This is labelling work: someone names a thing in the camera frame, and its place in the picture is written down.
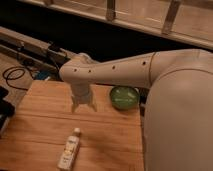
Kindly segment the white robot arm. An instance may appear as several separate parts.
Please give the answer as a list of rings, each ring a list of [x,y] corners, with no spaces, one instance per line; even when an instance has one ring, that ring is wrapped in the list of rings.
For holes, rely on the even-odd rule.
[[[145,171],[213,171],[212,52],[161,51],[103,63],[80,53],[60,77],[71,85],[74,106],[93,103],[93,83],[147,88]]]

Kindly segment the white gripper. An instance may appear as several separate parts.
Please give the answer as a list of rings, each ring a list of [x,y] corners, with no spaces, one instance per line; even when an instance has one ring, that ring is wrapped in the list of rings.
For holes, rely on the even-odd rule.
[[[92,90],[89,84],[71,84],[72,91],[72,113],[78,108],[79,104],[88,104],[90,108],[97,111],[95,98],[92,97]]]

